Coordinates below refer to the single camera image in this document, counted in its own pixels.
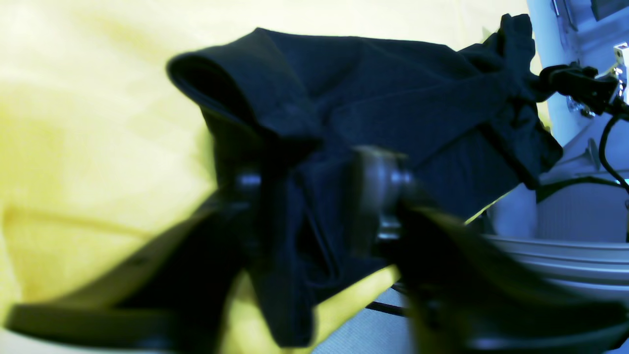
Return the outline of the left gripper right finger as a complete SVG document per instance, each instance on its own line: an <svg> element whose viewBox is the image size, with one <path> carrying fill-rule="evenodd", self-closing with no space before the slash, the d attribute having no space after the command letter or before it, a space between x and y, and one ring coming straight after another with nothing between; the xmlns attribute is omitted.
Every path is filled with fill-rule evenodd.
<svg viewBox="0 0 629 354"><path fill-rule="evenodd" d="M440 210L404 155L353 156L352 252L397 266L421 354L603 354L627 338L620 301L544 280Z"/></svg>

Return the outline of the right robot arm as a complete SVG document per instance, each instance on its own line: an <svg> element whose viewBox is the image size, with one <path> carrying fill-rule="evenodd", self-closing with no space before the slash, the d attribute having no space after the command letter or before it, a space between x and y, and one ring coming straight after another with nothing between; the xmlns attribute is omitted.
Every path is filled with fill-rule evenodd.
<svg viewBox="0 0 629 354"><path fill-rule="evenodd" d="M615 63L603 73L578 62L542 70L542 83L566 97L569 112L588 119L565 145L568 155L542 176L543 185L600 179L628 190L628 171L616 170L606 157L611 130L628 121L628 43L615 45L613 54Z"/></svg>

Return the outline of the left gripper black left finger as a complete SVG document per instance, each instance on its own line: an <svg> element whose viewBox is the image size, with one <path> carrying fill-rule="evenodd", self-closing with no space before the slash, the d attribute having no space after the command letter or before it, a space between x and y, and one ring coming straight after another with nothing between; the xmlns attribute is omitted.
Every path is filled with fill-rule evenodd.
<svg viewBox="0 0 629 354"><path fill-rule="evenodd" d="M52 300L14 305L9 334L70 354L213 354L245 267L261 175L242 170L211 204L110 271Z"/></svg>

